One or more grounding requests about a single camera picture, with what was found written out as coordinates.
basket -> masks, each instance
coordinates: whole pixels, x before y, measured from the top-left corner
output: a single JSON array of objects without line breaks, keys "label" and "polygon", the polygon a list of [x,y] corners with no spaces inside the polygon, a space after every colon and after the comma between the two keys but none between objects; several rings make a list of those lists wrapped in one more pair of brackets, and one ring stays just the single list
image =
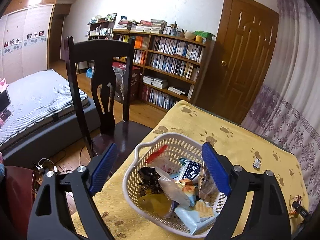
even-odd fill
[{"label": "basket", "polygon": [[[191,161],[202,163],[202,145],[196,141],[182,135],[179,133],[164,133],[158,136],[151,142],[140,143],[136,146],[134,153],[135,157],[133,163],[129,166],[127,172],[125,173],[122,189],[124,193],[124,198],[129,203],[129,205],[140,215],[155,223],[156,225],[166,229],[177,235],[191,237],[191,238],[201,238],[205,237],[212,225],[198,231],[194,235],[190,235],[190,230],[183,224],[183,222],[176,216],[175,213],[172,213],[171,216],[167,219],[158,217],[157,215],[151,214],[148,211],[143,210],[138,205],[139,199],[139,183],[142,183],[138,170],[144,166],[147,166],[145,160],[160,147],[167,144],[172,158],[170,161],[177,164],[179,163],[179,158],[187,158]],[[150,147],[148,152],[142,157],[139,157],[139,152],[142,148]],[[211,206],[217,213],[221,212],[224,203],[226,202],[227,197],[219,192],[214,204]]]}]

purple floral curtain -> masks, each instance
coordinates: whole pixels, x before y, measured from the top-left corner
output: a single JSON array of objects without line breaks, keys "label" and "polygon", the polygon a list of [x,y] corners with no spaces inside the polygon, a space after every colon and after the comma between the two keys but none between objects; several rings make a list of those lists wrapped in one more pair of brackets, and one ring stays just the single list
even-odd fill
[{"label": "purple floral curtain", "polygon": [[277,2],[273,57],[241,126],[297,157],[313,212],[320,197],[320,23],[305,0]]}]

table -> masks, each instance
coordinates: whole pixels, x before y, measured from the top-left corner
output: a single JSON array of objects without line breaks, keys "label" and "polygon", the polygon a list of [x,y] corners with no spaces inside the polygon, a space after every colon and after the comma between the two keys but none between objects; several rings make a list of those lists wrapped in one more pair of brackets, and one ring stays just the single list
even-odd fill
[{"label": "table", "polygon": [[[296,157],[260,136],[206,113],[186,101],[180,101],[170,109],[143,142],[152,141],[165,132],[181,133],[199,143],[208,141],[219,154],[227,156],[233,165],[239,164],[248,172],[263,173],[265,170],[272,170],[281,187],[287,206],[289,206],[290,195],[301,195],[302,205],[308,209],[308,194]],[[261,160],[260,171],[252,166],[255,157]],[[133,159],[134,153],[132,152],[105,184],[103,190],[93,198],[115,239],[188,239],[170,233],[141,217],[125,201],[122,193],[122,180]],[[243,231],[252,197],[253,192],[249,192],[234,236]],[[72,215],[72,220],[77,232],[85,235],[77,213]],[[297,219],[290,219],[292,232],[295,231],[302,220],[301,216]]]}]

picture frame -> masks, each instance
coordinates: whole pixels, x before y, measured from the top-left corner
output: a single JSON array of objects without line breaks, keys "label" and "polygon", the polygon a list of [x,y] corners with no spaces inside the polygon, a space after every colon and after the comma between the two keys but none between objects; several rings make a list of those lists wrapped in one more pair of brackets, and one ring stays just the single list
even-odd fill
[{"label": "picture frame", "polygon": [[171,31],[171,26],[165,26],[163,28],[163,34],[166,34],[166,35],[170,35],[170,31]]},{"label": "picture frame", "polygon": [[106,21],[107,22],[114,22],[116,20],[117,13],[110,13],[106,16]]}]

green box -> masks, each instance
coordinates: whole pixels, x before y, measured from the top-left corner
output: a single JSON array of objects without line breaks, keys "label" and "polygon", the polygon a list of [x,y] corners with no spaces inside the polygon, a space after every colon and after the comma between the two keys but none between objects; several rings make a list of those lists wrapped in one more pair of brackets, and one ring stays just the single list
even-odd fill
[{"label": "green box", "polygon": [[195,35],[199,35],[201,37],[207,38],[208,40],[212,40],[212,33],[203,32],[203,31],[195,31]]}]

